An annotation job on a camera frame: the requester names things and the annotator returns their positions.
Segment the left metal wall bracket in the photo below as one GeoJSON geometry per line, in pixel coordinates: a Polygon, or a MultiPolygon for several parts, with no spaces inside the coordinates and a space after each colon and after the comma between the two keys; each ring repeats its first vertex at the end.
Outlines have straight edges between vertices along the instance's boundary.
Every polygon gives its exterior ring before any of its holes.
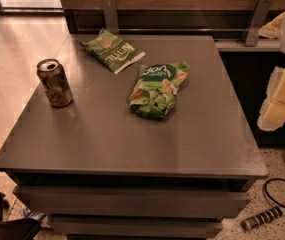
{"type": "Polygon", "coordinates": [[[116,0],[103,0],[105,28],[115,34],[119,33],[118,11],[116,0]]]}

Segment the metal wall bracket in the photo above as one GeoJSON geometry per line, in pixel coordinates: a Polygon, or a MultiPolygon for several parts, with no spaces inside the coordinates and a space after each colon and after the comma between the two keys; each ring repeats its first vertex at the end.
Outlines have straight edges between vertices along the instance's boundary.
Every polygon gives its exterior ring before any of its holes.
{"type": "Polygon", "coordinates": [[[259,30],[266,20],[272,3],[273,0],[257,0],[252,17],[244,34],[245,46],[254,47],[257,45],[259,40],[259,30]]]}
{"type": "Polygon", "coordinates": [[[116,0],[103,0],[105,28],[115,34],[119,33],[118,11],[116,0]]]}

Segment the black white striped cylinder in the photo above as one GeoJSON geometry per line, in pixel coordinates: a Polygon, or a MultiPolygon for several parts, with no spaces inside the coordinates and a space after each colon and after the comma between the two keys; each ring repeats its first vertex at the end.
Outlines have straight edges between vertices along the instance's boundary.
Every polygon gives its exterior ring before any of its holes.
{"type": "Polygon", "coordinates": [[[282,215],[283,211],[279,207],[273,207],[269,210],[243,220],[240,223],[240,226],[243,230],[250,231],[252,229],[258,228],[261,225],[271,223],[282,215]]]}

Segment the green Kettle chip bag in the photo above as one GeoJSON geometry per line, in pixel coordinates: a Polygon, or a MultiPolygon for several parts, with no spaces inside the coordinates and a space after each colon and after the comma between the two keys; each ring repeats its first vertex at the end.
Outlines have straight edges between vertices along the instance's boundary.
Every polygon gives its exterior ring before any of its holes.
{"type": "Polygon", "coordinates": [[[142,50],[106,29],[102,29],[95,39],[80,41],[79,45],[114,74],[145,56],[142,50]]]}

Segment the green crumpled snack bag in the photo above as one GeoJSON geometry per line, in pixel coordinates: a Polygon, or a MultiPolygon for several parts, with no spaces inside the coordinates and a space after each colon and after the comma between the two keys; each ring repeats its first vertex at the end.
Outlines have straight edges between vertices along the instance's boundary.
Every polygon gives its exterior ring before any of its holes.
{"type": "Polygon", "coordinates": [[[184,61],[142,65],[129,106],[144,117],[164,118],[174,108],[179,87],[188,75],[189,65],[184,61]]]}

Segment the right metal wall bracket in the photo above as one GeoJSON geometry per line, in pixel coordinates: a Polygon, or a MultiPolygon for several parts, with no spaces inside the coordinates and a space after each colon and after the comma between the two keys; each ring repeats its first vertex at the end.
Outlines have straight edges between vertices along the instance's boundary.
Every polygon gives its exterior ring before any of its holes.
{"type": "Polygon", "coordinates": [[[272,3],[273,0],[257,0],[252,17],[244,34],[245,46],[254,47],[257,45],[259,40],[259,30],[266,20],[272,3]]]}

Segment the orange soda can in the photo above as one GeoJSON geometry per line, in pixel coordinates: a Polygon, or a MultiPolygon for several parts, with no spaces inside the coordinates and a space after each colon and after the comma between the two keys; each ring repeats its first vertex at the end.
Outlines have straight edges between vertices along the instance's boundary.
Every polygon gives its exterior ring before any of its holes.
{"type": "Polygon", "coordinates": [[[64,68],[57,59],[40,61],[37,64],[37,75],[52,107],[65,107],[73,101],[64,68]]]}

